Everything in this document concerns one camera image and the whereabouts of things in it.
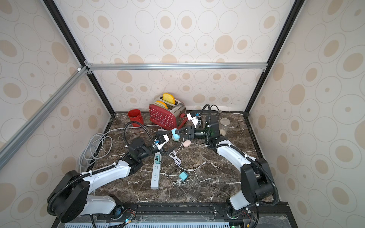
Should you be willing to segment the blue earbud case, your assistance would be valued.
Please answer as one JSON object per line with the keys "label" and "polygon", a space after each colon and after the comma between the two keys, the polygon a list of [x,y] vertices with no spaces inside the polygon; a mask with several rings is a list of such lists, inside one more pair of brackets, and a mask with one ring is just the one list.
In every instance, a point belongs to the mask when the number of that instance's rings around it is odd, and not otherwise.
{"label": "blue earbud case", "polygon": [[180,135],[176,133],[177,128],[171,130],[172,132],[172,140],[178,142],[180,140]]}

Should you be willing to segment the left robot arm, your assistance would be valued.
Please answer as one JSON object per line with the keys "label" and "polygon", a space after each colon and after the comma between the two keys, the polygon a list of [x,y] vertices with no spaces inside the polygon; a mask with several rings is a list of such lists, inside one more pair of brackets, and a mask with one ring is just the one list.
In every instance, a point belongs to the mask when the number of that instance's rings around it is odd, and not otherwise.
{"label": "left robot arm", "polygon": [[92,192],[110,182],[132,176],[143,167],[143,159],[159,153],[169,142],[168,131],[158,130],[152,136],[146,127],[135,122],[147,134],[152,144],[146,145],[143,138],[128,142],[126,130],[133,122],[123,128],[123,141],[127,153],[117,162],[83,173],[73,170],[65,174],[47,199],[47,213],[56,216],[60,222],[67,223],[73,219],[93,214],[105,214],[114,218],[122,216],[123,204],[113,196],[93,196]]}

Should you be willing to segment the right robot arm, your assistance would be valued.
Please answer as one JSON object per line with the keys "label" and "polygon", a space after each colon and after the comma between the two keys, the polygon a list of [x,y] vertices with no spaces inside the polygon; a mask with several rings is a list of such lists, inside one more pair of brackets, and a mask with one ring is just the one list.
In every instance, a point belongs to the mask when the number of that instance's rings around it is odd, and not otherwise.
{"label": "right robot arm", "polygon": [[268,162],[249,156],[220,133],[219,120],[206,104],[199,113],[186,114],[192,126],[180,128],[175,133],[185,140],[205,140],[204,145],[224,157],[240,171],[240,190],[227,199],[227,212],[233,216],[243,208],[279,202],[279,191]]}

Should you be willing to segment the pink earbud case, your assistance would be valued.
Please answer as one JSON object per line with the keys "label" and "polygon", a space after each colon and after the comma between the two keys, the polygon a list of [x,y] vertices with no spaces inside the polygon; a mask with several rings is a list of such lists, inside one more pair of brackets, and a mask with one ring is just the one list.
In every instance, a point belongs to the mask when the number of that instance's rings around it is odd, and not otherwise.
{"label": "pink earbud case", "polygon": [[190,141],[190,140],[186,140],[186,141],[184,141],[184,142],[183,142],[183,147],[184,147],[184,148],[187,148],[187,147],[189,147],[191,144],[192,144],[192,143],[191,143],[191,141]]}

